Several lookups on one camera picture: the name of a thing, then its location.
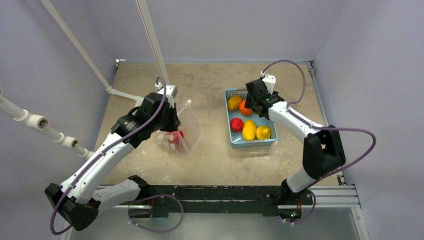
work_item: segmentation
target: yellow mango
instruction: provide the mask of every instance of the yellow mango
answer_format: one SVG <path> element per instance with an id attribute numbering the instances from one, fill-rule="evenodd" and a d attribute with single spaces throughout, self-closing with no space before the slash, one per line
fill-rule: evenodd
<path id="1" fill-rule="evenodd" d="M 256 138 L 259 140 L 270 139 L 271 129 L 267 126 L 258 126 L 256 128 Z"/>
<path id="2" fill-rule="evenodd" d="M 255 140 L 256 135 L 256 124 L 252 120 L 246 120 L 244 122 L 243 130 L 241 131 L 241 135 L 243 136 L 245 141 L 253 141 Z"/>
<path id="3" fill-rule="evenodd" d="M 228 110 L 235 111 L 239 109 L 240 103 L 243 101 L 241 96 L 232 96 L 228 99 Z"/>

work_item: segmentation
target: white wall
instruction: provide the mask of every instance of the white wall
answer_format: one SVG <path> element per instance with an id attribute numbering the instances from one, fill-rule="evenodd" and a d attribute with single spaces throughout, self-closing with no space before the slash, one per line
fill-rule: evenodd
<path id="1" fill-rule="evenodd" d="M 52 2 L 112 82 L 114 58 L 86 2 Z M 108 100 L 103 85 L 39 1 L 2 0 L 0 5 L 3 95 L 93 149 Z M 58 239 L 49 230 L 53 209 L 44 190 L 83 160 L 1 110 L 0 129 L 1 239 Z"/>
<path id="2" fill-rule="evenodd" d="M 345 171 L 372 240 L 424 236 L 424 1 L 350 0 L 315 66 L 330 123 L 373 131 L 377 146 Z M 352 161 L 369 146 L 342 135 Z"/>
<path id="3" fill-rule="evenodd" d="M 154 61 L 135 0 L 88 0 L 117 59 Z M 348 0 L 148 0 L 166 61 L 308 61 Z"/>

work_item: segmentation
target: plastic bag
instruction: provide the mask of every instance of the plastic bag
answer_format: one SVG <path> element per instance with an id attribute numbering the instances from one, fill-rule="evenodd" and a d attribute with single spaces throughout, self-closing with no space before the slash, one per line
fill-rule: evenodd
<path id="1" fill-rule="evenodd" d="M 178 131 L 157 131 L 153 136 L 154 142 L 164 150 L 190 157 L 193 149 L 202 138 L 202 126 L 194 115 L 190 104 L 191 100 L 177 104 L 177 115 L 181 122 Z"/>

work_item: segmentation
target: red fruit in plastic bag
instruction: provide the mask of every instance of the red fruit in plastic bag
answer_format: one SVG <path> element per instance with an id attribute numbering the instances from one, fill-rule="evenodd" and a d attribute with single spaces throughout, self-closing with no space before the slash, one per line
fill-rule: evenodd
<path id="1" fill-rule="evenodd" d="M 179 134 L 181 135 L 182 138 L 184 138 L 183 131 L 179 130 Z M 169 135 L 169 143 L 175 144 L 175 145 L 180 144 L 180 138 L 178 137 L 177 131 L 173 131 L 171 133 L 168 133 L 167 135 Z"/>
<path id="2" fill-rule="evenodd" d="M 231 121 L 229 121 L 229 128 L 234 133 L 238 133 L 241 130 L 243 130 L 244 125 L 245 124 L 243 123 L 243 120 L 241 120 L 238 117 L 235 117 L 235 118 L 231 119 Z"/>

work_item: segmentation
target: beige table surface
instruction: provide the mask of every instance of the beige table surface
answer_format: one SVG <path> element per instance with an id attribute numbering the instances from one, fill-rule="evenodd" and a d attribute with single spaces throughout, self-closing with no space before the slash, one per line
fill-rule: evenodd
<path id="1" fill-rule="evenodd" d="M 177 97 L 191 99 L 191 108 L 200 120 L 202 138 L 189 158 L 159 148 L 153 140 L 144 141 L 125 157 L 103 184 L 117 184 L 138 175 L 151 185 L 280 185 L 282 180 L 302 166 L 302 144 L 284 128 L 277 126 L 278 141 L 267 151 L 231 148 L 224 90 L 244 87 L 258 79 L 266 64 L 176 63 L 167 64 L 171 84 L 178 88 Z M 306 65 L 301 66 L 306 92 L 301 103 L 293 107 L 323 124 L 315 90 Z M 275 91 L 286 101 L 297 100 L 302 91 L 302 76 L 289 64 L 277 64 L 268 74 L 276 76 Z M 133 95 L 155 92 L 159 71 L 152 63 L 122 63 L 113 87 Z M 111 96 L 97 139 L 98 147 L 117 119 L 134 107 L 134 102 Z M 338 185 L 335 176 L 319 185 Z"/>

